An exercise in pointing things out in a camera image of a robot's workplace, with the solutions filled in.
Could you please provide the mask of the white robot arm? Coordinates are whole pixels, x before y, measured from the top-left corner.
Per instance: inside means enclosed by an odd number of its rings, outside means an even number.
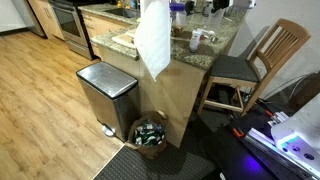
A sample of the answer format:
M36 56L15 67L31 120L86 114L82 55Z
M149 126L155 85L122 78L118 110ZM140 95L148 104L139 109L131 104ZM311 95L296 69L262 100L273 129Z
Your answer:
M276 148L320 177L320 93L293 116L271 128Z

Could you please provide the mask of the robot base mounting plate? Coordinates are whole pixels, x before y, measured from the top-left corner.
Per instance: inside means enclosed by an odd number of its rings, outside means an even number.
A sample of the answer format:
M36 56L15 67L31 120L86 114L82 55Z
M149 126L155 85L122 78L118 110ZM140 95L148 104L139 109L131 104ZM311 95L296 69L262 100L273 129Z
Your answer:
M289 117L284 112L276 112L271 114L269 111L267 111L267 116L269 118L267 121L267 131L270 133L269 136L254 128L248 120L244 121L239 119L234 120L231 123L231 126L233 127L233 133L236 136L243 138L254 147L268 154L279 163L284 164L289 170L297 173L298 175L306 177L307 179L319 180L320 177L319 179L316 179L316 176L310 173L306 168L296 161L290 159L283 152L276 148L275 141L271 135L271 128L277 124L280 124L281 122L286 121Z

